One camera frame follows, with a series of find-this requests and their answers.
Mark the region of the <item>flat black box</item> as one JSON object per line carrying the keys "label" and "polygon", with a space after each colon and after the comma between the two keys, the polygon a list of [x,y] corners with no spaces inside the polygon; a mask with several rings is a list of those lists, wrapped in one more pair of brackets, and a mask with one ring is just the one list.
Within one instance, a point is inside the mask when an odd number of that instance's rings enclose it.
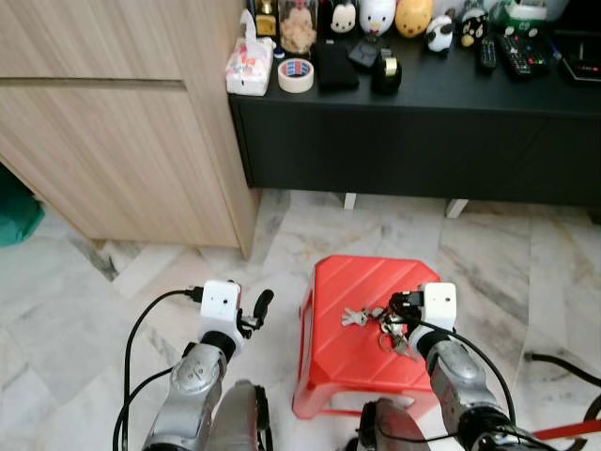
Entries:
{"label": "flat black box", "polygon": [[560,33],[554,36],[560,56],[560,76],[571,85],[601,82],[601,35]]}

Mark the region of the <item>yellow round figurine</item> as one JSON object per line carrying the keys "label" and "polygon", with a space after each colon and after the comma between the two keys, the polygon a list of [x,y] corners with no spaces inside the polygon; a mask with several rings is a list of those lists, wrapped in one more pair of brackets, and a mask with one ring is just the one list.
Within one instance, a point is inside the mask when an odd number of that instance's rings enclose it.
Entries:
{"label": "yellow round figurine", "polygon": [[403,38],[423,35],[432,22],[434,0],[396,0],[394,27]]}

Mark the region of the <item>green bag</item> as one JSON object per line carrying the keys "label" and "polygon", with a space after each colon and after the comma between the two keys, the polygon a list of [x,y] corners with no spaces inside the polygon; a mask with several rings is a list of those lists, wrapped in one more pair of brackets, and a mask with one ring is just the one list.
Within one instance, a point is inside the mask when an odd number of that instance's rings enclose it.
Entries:
{"label": "green bag", "polygon": [[29,240],[46,216],[34,194],[0,164],[0,246]]}

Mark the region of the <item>clear snack jar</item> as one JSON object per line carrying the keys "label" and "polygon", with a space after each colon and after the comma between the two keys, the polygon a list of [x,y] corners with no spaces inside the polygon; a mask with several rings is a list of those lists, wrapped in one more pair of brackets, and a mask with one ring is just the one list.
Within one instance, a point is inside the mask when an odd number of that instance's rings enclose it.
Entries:
{"label": "clear snack jar", "polygon": [[286,54],[306,55],[316,42],[317,0],[280,0],[278,36]]}

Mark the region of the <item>wide black remote control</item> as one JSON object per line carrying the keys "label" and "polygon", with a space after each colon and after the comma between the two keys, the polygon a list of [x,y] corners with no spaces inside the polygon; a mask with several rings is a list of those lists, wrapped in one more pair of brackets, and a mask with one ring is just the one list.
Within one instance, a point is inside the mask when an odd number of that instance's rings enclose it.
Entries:
{"label": "wide black remote control", "polygon": [[500,59],[510,76],[516,79],[535,77],[541,69],[540,59],[536,48],[527,39],[519,35],[497,35]]}

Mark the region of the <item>gold bottle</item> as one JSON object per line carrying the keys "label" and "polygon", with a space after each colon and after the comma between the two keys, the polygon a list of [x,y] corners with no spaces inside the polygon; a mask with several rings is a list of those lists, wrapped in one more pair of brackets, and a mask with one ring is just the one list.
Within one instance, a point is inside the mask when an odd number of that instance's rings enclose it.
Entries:
{"label": "gold bottle", "polygon": [[276,38],[280,0],[250,0],[258,38]]}

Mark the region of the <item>black tape dispenser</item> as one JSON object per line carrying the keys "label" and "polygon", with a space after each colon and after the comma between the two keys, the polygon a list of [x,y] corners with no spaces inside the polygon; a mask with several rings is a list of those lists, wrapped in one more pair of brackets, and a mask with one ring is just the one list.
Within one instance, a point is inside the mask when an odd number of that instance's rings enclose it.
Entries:
{"label": "black tape dispenser", "polygon": [[402,83],[403,68],[399,57],[391,49],[379,49],[372,65],[372,91],[379,95],[398,93]]}

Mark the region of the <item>black wallet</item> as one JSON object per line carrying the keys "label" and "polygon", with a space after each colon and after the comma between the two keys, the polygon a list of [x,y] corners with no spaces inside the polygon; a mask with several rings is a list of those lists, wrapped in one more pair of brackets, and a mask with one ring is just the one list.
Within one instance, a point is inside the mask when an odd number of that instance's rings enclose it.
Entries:
{"label": "black wallet", "polygon": [[319,90],[339,93],[355,90],[360,77],[348,57],[348,48],[335,41],[322,41],[313,50],[315,82]]}

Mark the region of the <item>white round figurine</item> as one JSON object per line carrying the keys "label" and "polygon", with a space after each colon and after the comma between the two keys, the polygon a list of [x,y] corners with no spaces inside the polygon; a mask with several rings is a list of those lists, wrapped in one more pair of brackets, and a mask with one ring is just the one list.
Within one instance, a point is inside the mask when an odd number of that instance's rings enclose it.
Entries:
{"label": "white round figurine", "polygon": [[360,0],[358,25],[366,36],[383,36],[391,29],[396,0]]}

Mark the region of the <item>robot left leg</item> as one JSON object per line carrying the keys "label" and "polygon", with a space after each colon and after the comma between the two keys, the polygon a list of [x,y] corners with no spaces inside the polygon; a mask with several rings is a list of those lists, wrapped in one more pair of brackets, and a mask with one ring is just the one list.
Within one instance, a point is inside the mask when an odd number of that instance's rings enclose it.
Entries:
{"label": "robot left leg", "polygon": [[224,394],[205,451],[273,451],[273,429],[265,388],[238,380]]}

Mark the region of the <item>black yellow figurine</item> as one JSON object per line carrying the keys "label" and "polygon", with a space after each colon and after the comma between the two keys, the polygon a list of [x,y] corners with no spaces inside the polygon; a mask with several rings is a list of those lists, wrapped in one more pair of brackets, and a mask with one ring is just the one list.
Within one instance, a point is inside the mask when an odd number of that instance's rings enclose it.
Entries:
{"label": "black yellow figurine", "polygon": [[485,38],[488,31],[488,13],[481,6],[471,6],[465,9],[459,19],[459,25],[459,46],[464,48],[476,46]]}

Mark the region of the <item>small panda figurine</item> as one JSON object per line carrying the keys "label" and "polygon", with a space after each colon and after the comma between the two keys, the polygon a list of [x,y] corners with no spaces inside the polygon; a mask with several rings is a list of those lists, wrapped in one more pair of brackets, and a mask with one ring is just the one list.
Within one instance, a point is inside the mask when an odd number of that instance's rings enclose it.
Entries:
{"label": "small panda figurine", "polygon": [[450,14],[435,17],[426,27],[426,49],[435,54],[446,54],[454,44],[455,19]]}

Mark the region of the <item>white tape roll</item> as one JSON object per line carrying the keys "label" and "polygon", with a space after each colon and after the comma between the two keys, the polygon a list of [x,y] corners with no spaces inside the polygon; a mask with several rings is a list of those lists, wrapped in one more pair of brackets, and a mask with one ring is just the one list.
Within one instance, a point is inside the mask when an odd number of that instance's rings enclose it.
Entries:
{"label": "white tape roll", "polygon": [[276,65],[276,83],[285,93],[306,93],[313,89],[315,78],[314,64],[303,57],[289,57]]}

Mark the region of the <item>red plastic stool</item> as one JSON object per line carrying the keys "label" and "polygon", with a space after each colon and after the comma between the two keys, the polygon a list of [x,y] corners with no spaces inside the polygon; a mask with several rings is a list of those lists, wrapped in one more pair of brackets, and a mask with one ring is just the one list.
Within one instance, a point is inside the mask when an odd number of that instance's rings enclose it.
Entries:
{"label": "red plastic stool", "polygon": [[330,255],[314,266],[312,288],[300,307],[303,327],[291,409],[299,418],[356,416],[361,409],[336,408],[351,394],[408,398],[413,415],[437,408],[421,358],[388,348],[377,323],[344,325],[347,312],[374,312],[396,292],[438,282],[420,259]]}

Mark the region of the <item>red bar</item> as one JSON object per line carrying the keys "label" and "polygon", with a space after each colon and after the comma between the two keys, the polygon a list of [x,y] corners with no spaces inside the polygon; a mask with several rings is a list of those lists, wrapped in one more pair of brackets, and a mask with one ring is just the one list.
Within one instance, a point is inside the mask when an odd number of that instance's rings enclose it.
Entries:
{"label": "red bar", "polygon": [[601,432],[600,418],[580,421],[578,424],[550,427],[534,432],[533,438],[540,440],[575,440],[588,439]]}

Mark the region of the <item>black tv console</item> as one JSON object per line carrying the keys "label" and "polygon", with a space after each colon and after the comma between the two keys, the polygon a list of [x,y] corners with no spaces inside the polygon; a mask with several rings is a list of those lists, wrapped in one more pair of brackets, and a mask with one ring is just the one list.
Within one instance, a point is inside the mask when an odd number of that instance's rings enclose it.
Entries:
{"label": "black tv console", "polygon": [[481,199],[597,208],[601,87],[517,79],[391,36],[394,94],[321,87],[228,95],[246,180],[258,189]]}

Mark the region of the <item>robot right leg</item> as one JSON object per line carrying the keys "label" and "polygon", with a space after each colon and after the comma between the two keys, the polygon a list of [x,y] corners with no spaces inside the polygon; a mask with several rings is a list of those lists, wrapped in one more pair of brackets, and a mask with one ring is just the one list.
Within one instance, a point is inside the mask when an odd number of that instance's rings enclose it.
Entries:
{"label": "robot right leg", "polygon": [[381,397],[361,409],[355,451],[432,451],[407,405]]}

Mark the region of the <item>slim black remote control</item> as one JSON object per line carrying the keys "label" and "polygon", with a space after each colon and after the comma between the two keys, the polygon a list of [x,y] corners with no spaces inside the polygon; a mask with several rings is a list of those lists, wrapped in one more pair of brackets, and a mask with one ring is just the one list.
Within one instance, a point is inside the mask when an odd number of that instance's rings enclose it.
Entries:
{"label": "slim black remote control", "polygon": [[499,65],[497,43],[492,36],[481,38],[476,53],[476,69],[480,73],[490,74]]}

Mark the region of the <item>silver key bunch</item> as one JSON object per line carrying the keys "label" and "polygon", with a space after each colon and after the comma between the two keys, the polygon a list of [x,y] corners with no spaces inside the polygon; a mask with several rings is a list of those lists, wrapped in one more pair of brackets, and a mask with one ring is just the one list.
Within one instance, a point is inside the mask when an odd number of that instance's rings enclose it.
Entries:
{"label": "silver key bunch", "polygon": [[[388,339],[385,334],[382,334],[382,315],[400,315],[395,312],[391,312],[388,306],[374,306],[374,308],[364,308],[361,310],[345,309],[342,315],[342,326],[347,327],[351,325],[357,325],[362,327],[375,327],[378,330],[377,343],[378,347],[382,351],[391,352],[388,349]],[[412,358],[413,355],[402,355],[404,357]]]}

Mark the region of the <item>small black pouch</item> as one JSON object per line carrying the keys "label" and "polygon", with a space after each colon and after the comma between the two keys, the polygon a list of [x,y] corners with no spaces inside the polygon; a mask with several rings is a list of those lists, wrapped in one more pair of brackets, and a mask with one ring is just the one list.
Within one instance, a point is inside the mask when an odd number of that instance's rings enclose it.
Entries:
{"label": "small black pouch", "polygon": [[349,46],[347,59],[357,70],[369,71],[379,56],[379,46],[371,39],[360,39]]}

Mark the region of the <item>robot leg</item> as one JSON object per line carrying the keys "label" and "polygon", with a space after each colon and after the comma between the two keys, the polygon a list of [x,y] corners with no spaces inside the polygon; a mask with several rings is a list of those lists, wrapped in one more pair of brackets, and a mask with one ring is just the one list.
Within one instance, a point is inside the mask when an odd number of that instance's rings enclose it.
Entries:
{"label": "robot leg", "polygon": [[432,451],[407,405],[381,397],[361,409],[355,451]]}
{"label": "robot leg", "polygon": [[265,388],[238,380],[224,394],[205,451],[273,451],[273,429]]}

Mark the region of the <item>pink white tissue pack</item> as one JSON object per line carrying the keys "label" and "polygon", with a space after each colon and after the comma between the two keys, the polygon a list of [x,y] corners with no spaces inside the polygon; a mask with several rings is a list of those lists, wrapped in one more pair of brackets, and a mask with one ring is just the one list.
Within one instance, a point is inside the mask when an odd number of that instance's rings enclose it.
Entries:
{"label": "pink white tissue pack", "polygon": [[273,73],[275,44],[271,38],[259,38],[256,21],[249,9],[239,17],[243,36],[224,66],[224,89],[228,94],[263,96]]}

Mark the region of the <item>light wooden cabinet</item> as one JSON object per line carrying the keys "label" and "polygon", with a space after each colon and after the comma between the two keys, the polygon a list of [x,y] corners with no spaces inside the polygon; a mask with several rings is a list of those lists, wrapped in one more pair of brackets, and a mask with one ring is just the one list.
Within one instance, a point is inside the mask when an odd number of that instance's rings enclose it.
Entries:
{"label": "light wooden cabinet", "polygon": [[0,166],[86,240],[252,252],[224,66],[246,0],[0,0]]}

